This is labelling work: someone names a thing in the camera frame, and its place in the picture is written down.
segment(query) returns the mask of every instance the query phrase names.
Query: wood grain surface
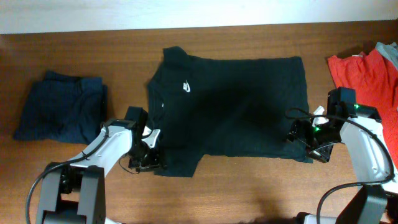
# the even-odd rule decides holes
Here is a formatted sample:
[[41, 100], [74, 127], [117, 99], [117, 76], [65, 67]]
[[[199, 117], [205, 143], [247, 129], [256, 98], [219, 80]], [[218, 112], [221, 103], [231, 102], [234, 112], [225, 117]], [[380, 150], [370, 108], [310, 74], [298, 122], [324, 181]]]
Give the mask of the wood grain surface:
[[[108, 116], [123, 118], [130, 105], [147, 109], [146, 83], [162, 49], [215, 59], [301, 56], [313, 111], [334, 88], [326, 58], [371, 50], [398, 40], [397, 21], [123, 30], [0, 36], [0, 223], [24, 223], [27, 192], [51, 161], [85, 148], [56, 141], [12, 140], [27, 94], [44, 71], [103, 77]], [[107, 216], [124, 223], [238, 223], [315, 213], [330, 188], [354, 181], [349, 154], [336, 146], [328, 164], [205, 156], [193, 178], [131, 175], [115, 166], [106, 178]], [[35, 191], [32, 221], [39, 199]], [[356, 189], [330, 196], [322, 214], [337, 215]]]

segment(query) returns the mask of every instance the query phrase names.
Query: folded clothing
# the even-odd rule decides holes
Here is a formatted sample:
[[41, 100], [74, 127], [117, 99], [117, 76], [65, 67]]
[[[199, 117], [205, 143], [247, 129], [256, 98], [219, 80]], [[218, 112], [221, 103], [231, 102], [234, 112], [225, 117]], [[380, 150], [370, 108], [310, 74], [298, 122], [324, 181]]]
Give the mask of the folded clothing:
[[32, 86], [14, 139], [89, 144], [106, 119], [106, 94], [102, 78], [46, 72]]
[[377, 108], [383, 135], [394, 164], [398, 166], [398, 70], [376, 50], [369, 55], [328, 59], [336, 87], [355, 89], [359, 104]]
[[300, 57], [212, 60], [172, 47], [147, 89], [147, 125], [162, 130], [168, 165], [157, 175], [191, 177], [204, 154], [312, 161], [303, 144], [284, 141], [285, 110], [308, 111]]

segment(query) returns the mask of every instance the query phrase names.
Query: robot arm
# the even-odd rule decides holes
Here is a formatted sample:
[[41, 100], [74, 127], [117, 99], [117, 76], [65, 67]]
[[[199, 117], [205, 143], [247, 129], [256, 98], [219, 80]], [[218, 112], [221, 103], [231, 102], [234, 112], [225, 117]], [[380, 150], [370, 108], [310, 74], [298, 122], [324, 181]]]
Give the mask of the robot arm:
[[[165, 168], [156, 147], [160, 130], [145, 126], [147, 113], [130, 107], [124, 120], [111, 119], [87, 148], [71, 158], [76, 161], [48, 173], [42, 184], [36, 223], [105, 223], [104, 178], [117, 161], [130, 157], [129, 168], [138, 172]], [[142, 132], [150, 133], [142, 138]], [[51, 163], [47, 169], [59, 163]], [[80, 193], [78, 202], [62, 200], [62, 194]]]
[[[377, 109], [357, 104], [355, 91], [340, 87], [328, 94], [327, 114], [322, 115], [322, 108], [317, 111], [320, 112], [314, 116], [296, 119], [287, 139], [303, 142], [308, 157], [320, 162], [330, 160], [334, 144], [345, 144], [358, 183], [333, 189], [361, 186], [360, 191], [339, 217], [321, 217], [320, 223], [379, 223], [387, 202], [393, 204], [392, 207], [396, 210], [398, 173], [384, 142], [381, 118]], [[318, 214], [329, 192], [322, 197]], [[319, 224], [319, 221], [315, 215], [309, 215], [304, 223]]]

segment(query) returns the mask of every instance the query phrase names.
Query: white wall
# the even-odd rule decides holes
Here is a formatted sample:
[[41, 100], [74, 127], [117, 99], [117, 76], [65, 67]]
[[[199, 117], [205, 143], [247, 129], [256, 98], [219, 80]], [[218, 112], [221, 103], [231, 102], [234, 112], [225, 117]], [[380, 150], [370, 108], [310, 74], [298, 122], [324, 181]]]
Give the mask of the white wall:
[[398, 0], [0, 0], [0, 34], [398, 18]]

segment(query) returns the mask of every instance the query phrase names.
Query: white logo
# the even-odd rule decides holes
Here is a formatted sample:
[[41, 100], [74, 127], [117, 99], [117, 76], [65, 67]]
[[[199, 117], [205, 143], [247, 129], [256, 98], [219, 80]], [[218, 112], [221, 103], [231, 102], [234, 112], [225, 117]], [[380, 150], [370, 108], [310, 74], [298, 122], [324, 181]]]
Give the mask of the white logo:
[[183, 84], [182, 89], [185, 90], [187, 93], [191, 92], [191, 88], [189, 87], [188, 80]]

